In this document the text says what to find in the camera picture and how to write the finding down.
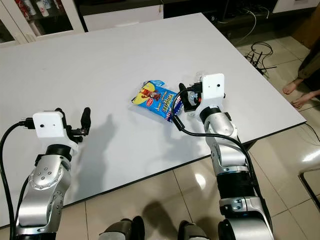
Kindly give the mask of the white glass door cabinet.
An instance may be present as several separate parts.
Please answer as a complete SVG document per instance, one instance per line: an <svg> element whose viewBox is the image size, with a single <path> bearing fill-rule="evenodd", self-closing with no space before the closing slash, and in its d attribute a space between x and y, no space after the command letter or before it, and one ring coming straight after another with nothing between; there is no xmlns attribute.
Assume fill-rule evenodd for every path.
<svg viewBox="0 0 320 240"><path fill-rule="evenodd" d="M85 32L74 0L0 0L0 20L13 39L2 47Z"/></svg>

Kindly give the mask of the blue yellow snack bag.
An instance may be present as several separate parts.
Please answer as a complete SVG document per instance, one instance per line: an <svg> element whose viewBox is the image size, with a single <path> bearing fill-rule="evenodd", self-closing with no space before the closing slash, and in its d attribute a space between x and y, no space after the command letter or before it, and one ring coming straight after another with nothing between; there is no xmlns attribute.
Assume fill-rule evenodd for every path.
<svg viewBox="0 0 320 240"><path fill-rule="evenodd" d="M137 95L131 99L133 105L141 106L153 114L159 115L165 121L172 121L172 114L180 114L183 106L178 93L166 89L160 80L149 80L142 83Z"/></svg>

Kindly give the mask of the barefoot person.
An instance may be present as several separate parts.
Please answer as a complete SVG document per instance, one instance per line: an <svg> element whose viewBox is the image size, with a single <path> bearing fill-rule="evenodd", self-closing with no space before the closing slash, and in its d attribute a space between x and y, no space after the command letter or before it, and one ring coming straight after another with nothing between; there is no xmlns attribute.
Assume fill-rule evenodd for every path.
<svg viewBox="0 0 320 240"><path fill-rule="evenodd" d="M300 109L312 98L320 96L320 38L314 43L313 48L302 61L295 80L283 87L283 93L290 95L302 82L306 82L306 86L311 91L291 102L291 105L296 109Z"/></svg>

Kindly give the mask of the robot left leg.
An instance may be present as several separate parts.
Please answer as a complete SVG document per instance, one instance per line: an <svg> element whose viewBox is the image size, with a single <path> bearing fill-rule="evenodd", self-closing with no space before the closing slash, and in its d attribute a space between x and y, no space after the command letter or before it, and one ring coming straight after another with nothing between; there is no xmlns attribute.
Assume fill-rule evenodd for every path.
<svg viewBox="0 0 320 240"><path fill-rule="evenodd" d="M111 224L99 234L98 240L144 240L145 237L144 220L137 215L132 219L123 218Z"/></svg>

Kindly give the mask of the clear plastic bottle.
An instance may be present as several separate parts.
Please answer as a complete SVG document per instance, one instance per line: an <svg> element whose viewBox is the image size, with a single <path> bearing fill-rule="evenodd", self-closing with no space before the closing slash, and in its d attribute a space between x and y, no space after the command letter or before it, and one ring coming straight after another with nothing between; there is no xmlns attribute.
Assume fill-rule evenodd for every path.
<svg viewBox="0 0 320 240"><path fill-rule="evenodd" d="M197 73L195 74L194 76L194 81L193 83L196 84L196 83L201 83L202 82L202 78L206 75L206 71L197 71Z"/></svg>

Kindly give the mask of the white drawer unit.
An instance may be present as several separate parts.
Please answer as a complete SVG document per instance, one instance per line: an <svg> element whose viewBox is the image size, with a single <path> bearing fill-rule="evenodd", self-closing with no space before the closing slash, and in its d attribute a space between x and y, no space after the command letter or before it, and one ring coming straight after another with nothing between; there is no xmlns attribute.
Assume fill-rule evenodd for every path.
<svg viewBox="0 0 320 240"><path fill-rule="evenodd" d="M164 5L136 7L132 9L112 11L108 13L89 14L83 16L88 32L137 25L163 19Z"/></svg>

